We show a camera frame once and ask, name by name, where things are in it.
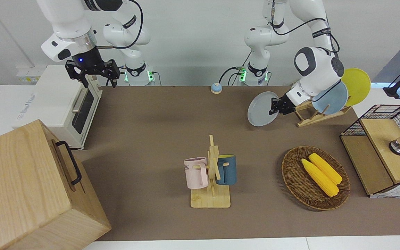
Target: mug handle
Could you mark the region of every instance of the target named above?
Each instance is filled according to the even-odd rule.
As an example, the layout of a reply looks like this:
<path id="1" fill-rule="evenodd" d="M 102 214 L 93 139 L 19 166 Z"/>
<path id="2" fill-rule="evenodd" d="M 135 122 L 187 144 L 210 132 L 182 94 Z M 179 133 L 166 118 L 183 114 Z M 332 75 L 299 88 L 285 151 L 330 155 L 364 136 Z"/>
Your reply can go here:
<path id="1" fill-rule="evenodd" d="M 223 163 L 223 183 L 226 185 L 227 184 L 227 181 L 226 181 L 226 173 L 227 173 L 227 171 L 226 171 L 226 166 L 229 166 L 229 163 L 227 162 L 225 162 L 225 163 Z"/>
<path id="2" fill-rule="evenodd" d="M 204 163 L 199 163 L 200 165 L 200 172 L 201 172 L 201 185 L 206 185 L 208 184 L 208 176 L 206 174 L 206 165 Z"/>

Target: wicker basket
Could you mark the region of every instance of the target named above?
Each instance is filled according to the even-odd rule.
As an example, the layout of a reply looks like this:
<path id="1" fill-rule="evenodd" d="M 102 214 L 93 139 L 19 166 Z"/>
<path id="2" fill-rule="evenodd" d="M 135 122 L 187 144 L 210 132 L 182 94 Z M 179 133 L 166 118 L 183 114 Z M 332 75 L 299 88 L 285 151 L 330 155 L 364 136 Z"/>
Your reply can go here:
<path id="1" fill-rule="evenodd" d="M 311 179 L 303 168 L 301 159 L 317 153 L 331 165 L 342 177 L 338 184 L 339 193 L 329 197 Z M 282 175 L 287 188 L 301 203 L 318 210 L 332 210 L 346 202 L 350 195 L 350 181 L 343 167 L 327 152 L 310 146 L 300 146 L 286 153 L 282 161 Z"/>

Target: blue mug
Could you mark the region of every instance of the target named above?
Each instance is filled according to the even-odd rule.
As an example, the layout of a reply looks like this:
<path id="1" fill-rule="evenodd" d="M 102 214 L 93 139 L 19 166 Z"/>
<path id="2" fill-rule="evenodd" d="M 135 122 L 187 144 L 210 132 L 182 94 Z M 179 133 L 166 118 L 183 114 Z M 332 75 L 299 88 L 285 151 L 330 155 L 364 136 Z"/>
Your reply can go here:
<path id="1" fill-rule="evenodd" d="M 216 179 L 218 185 L 234 185 L 237 182 L 235 155 L 219 155 L 217 166 L 220 173 L 220 180 Z"/>

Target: pink mug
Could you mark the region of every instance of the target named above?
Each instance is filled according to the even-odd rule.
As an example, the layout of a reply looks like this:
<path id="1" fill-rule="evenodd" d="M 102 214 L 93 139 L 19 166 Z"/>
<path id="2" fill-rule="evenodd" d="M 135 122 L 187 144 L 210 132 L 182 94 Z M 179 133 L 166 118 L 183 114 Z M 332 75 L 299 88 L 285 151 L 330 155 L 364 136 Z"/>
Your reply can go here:
<path id="1" fill-rule="evenodd" d="M 187 188 L 199 189 L 208 186 L 207 163 L 206 157 L 195 157 L 184 160 Z"/>

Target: brown table mat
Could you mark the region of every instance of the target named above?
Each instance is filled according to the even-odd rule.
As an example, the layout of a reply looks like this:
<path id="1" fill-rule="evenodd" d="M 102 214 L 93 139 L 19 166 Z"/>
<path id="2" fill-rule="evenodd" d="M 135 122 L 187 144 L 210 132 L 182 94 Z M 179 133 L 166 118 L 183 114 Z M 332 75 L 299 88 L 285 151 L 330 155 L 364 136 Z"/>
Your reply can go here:
<path id="1" fill-rule="evenodd" d="M 368 198 L 339 138 L 353 111 L 297 128 L 295 114 L 257 128 L 247 109 L 263 91 L 285 87 L 104 88 L 86 149 L 75 152 L 111 222 L 103 241 L 400 235 L 400 199 Z M 183 160 L 206 156 L 208 135 L 235 154 L 238 181 L 228 209 L 189 205 Z M 338 209 L 314 212 L 286 189 L 281 162 L 299 145 L 321 148 L 346 169 L 351 195 Z"/>

